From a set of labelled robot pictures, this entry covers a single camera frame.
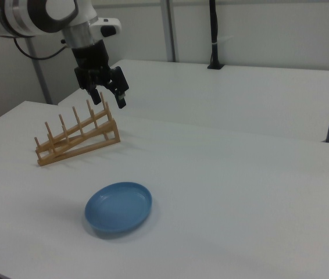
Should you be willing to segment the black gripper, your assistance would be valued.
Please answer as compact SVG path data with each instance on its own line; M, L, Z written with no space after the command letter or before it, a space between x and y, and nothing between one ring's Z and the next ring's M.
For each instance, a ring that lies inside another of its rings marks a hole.
M93 103L101 103L96 85L107 84L106 88L115 96L118 108L124 108L129 86L119 66L110 69L109 55L103 40L87 47L73 48L72 53L77 62L75 74L78 84L81 89L87 91Z

